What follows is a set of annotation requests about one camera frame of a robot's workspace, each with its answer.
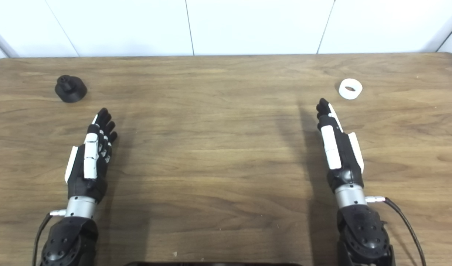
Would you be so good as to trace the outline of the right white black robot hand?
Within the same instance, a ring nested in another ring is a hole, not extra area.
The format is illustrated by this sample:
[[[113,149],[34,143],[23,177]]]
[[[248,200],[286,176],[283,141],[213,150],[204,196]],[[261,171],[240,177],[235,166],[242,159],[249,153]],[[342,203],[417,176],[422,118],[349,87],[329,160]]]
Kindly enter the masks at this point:
[[[317,128],[329,168],[327,182],[339,208],[366,205],[364,162],[356,134],[344,132],[334,108],[325,98],[319,100],[316,110]]]

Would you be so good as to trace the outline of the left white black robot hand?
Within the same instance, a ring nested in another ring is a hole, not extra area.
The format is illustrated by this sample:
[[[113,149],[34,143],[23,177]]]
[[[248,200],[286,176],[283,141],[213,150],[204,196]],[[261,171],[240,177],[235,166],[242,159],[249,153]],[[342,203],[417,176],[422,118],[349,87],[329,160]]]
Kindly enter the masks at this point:
[[[65,171],[68,205],[65,217],[92,219],[108,188],[106,173],[117,138],[115,123],[102,108],[89,124],[84,142],[73,146]]]

